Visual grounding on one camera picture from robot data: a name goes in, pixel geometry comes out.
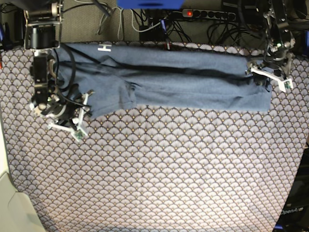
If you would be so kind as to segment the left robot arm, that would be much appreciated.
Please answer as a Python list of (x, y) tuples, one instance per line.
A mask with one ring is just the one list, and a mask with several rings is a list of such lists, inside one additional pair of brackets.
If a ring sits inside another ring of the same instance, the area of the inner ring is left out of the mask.
[(251, 60), (248, 71), (262, 79), (271, 79), (278, 84), (282, 92), (293, 89), (289, 78), (292, 59), (291, 49), (295, 38), (289, 28), (285, 3), (282, 0), (259, 0), (257, 11), (264, 17), (266, 48), (263, 60)]

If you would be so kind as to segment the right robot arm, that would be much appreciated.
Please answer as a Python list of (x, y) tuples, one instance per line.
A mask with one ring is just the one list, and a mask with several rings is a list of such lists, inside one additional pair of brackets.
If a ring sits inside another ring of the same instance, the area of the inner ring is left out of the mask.
[[(89, 109), (88, 95), (78, 93), (76, 62), (71, 49), (60, 42), (62, 31), (61, 0), (49, 0), (36, 10), (25, 10), (25, 49), (34, 53), (30, 75), (34, 80), (34, 95), (30, 107), (41, 117), (50, 117), (51, 127), (76, 131), (82, 124), (84, 113)], [(58, 78), (59, 57), (56, 49), (62, 48), (69, 55), (71, 76), (67, 86)]]

